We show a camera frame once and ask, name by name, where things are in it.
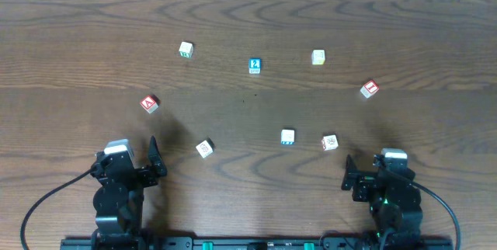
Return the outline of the blue number 2 block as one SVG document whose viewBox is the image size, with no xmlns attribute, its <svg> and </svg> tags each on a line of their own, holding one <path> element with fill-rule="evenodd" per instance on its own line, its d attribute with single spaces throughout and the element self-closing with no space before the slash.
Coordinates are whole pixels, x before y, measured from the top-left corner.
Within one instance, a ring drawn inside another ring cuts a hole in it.
<svg viewBox="0 0 497 250">
<path fill-rule="evenodd" d="M 248 63 L 248 70 L 251 75 L 258 75 L 261 73 L 262 62 L 260 58 L 250 58 Z"/>
</svg>

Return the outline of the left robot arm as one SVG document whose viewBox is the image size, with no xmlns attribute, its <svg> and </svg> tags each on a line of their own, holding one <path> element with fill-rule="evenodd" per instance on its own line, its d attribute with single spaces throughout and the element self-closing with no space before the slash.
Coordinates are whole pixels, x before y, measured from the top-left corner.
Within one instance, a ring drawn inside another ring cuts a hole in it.
<svg viewBox="0 0 497 250">
<path fill-rule="evenodd" d="M 136 168 L 127 139 L 109 142 L 96 154 L 90 175 L 101 187 L 93 197 L 96 234 L 92 249 L 148 249 L 150 238 L 142 231 L 144 190 L 167 176 L 155 137 L 148 147 L 149 165 Z"/>
</svg>

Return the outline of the red number 1 block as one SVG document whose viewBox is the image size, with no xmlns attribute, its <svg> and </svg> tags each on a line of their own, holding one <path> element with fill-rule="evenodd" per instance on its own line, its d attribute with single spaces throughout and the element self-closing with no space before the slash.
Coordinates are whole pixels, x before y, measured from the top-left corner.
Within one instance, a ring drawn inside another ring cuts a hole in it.
<svg viewBox="0 0 497 250">
<path fill-rule="evenodd" d="M 371 96 L 376 94 L 379 91 L 379 86 L 374 80 L 369 80 L 365 83 L 361 89 L 360 93 L 366 98 L 369 99 Z"/>
</svg>

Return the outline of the red letter A block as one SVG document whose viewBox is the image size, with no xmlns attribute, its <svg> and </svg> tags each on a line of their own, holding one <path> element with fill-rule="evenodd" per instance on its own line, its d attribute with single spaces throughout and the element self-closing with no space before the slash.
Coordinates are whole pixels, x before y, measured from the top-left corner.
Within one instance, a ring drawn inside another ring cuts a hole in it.
<svg viewBox="0 0 497 250">
<path fill-rule="evenodd" d="M 158 101 L 152 95 L 147 95 L 140 101 L 140 105 L 148 112 L 153 113 L 158 108 Z"/>
</svg>

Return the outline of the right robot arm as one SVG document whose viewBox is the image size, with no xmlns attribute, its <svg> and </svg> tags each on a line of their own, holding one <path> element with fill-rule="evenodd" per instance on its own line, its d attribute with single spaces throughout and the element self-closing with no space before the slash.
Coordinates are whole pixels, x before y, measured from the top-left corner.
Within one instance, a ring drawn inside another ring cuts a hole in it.
<svg viewBox="0 0 497 250">
<path fill-rule="evenodd" d="M 421 195 L 411 181 L 415 173 L 408 168 L 408 155 L 385 148 L 374 156 L 376 172 L 361 171 L 351 155 L 341 189 L 352 190 L 355 202 L 368 203 L 376 232 L 366 233 L 354 243 L 355 249 L 411 248 L 420 238 Z"/>
</svg>

